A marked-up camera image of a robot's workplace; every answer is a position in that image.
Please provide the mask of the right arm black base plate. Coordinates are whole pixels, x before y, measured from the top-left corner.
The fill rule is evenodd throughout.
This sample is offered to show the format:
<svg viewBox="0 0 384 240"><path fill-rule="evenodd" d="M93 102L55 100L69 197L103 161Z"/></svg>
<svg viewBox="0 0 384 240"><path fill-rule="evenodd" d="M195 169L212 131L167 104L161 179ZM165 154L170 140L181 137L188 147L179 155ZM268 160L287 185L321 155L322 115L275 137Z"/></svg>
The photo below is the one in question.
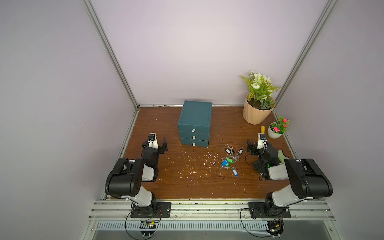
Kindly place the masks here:
<svg viewBox="0 0 384 240"><path fill-rule="evenodd" d="M291 218L292 215L288 207L270 206L261 202L249 202L249 212L253 219L276 219L276 218Z"/></svg>

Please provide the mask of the silver keys black tag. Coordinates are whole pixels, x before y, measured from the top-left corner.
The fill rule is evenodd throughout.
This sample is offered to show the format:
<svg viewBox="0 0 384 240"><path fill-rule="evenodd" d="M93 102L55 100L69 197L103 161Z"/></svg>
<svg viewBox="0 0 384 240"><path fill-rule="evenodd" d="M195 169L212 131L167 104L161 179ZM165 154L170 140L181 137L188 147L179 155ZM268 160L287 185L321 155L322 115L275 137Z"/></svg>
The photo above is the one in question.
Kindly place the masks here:
<svg viewBox="0 0 384 240"><path fill-rule="evenodd" d="M233 155L235 153L233 146L229 146L229 147L225 148L225 151L228 155Z"/></svg>
<svg viewBox="0 0 384 240"><path fill-rule="evenodd" d="M236 154L235 154L235 161L238 161L240 159L240 156L244 152L243 149L240 149Z"/></svg>

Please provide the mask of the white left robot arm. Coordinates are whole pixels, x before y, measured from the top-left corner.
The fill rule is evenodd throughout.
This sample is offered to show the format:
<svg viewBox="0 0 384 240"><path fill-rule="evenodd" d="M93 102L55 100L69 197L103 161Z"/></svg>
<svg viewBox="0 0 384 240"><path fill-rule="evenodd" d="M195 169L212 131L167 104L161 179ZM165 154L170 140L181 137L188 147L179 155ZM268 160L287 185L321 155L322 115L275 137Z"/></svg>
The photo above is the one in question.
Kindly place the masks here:
<svg viewBox="0 0 384 240"><path fill-rule="evenodd" d="M168 151L166 140L159 145L156 133L150 133L142 144L138 159L118 159L105 183L105 193L116 199L129 199L135 211L149 214L158 210L155 194L146 190L142 182L155 182L159 175L159 156Z"/></svg>

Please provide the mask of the teal drawer cabinet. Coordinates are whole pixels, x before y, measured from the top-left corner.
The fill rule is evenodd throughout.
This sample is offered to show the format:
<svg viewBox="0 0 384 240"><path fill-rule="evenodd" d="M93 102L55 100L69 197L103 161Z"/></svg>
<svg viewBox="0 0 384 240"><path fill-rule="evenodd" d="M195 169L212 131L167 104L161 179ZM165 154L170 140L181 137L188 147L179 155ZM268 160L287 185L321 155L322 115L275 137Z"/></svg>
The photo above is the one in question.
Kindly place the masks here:
<svg viewBox="0 0 384 240"><path fill-rule="evenodd" d="M209 102L184 101L179 124L210 126L213 104Z"/></svg>

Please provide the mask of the teal bottom drawer tray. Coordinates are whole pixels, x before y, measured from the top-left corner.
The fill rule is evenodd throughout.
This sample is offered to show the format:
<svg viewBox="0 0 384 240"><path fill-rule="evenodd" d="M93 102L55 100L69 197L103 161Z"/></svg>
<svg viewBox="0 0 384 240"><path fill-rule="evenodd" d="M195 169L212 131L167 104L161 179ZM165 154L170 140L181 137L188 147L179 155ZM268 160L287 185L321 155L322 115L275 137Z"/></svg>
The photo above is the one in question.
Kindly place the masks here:
<svg viewBox="0 0 384 240"><path fill-rule="evenodd" d="M181 139L181 143L183 145L190 145L194 147L205 147L207 148L209 146L209 141L202 141L202 140L193 140L193 139Z"/></svg>

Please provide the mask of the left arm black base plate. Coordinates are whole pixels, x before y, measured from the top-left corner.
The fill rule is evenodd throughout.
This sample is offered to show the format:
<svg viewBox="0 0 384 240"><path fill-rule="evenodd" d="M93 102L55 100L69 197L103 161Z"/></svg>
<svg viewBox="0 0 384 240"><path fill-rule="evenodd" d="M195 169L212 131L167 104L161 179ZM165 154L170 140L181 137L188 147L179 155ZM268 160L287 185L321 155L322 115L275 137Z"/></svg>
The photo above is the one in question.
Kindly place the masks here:
<svg viewBox="0 0 384 240"><path fill-rule="evenodd" d="M148 207L133 206L131 218L169 218L171 215L171 209L171 202L155 202Z"/></svg>

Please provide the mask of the keys with blue tag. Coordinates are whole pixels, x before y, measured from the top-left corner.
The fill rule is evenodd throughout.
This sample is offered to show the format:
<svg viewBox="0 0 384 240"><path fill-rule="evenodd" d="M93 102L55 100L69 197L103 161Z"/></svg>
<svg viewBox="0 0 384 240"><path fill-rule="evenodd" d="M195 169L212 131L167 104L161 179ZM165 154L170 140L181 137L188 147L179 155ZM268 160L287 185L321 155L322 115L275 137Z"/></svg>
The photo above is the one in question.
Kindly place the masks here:
<svg viewBox="0 0 384 240"><path fill-rule="evenodd" d="M233 172L233 174L234 174L234 176L235 176L236 178L239 177L239 173L238 173L238 171L237 171L236 168L232 168L232 172Z"/></svg>

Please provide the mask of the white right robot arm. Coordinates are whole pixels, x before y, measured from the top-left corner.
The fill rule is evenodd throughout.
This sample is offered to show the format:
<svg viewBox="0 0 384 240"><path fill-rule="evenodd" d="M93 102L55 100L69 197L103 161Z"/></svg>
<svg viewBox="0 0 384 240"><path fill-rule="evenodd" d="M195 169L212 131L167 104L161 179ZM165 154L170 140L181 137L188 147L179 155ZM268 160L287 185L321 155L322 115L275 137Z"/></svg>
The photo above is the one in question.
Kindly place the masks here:
<svg viewBox="0 0 384 240"><path fill-rule="evenodd" d="M257 156L252 167L259 173L260 180L289 180L290 184L278 191L267 194L263 203L250 203L253 212L277 216L289 211L289 206L306 199L330 197L333 186L313 159L279 158L279 151L267 141L247 141L247 152Z"/></svg>

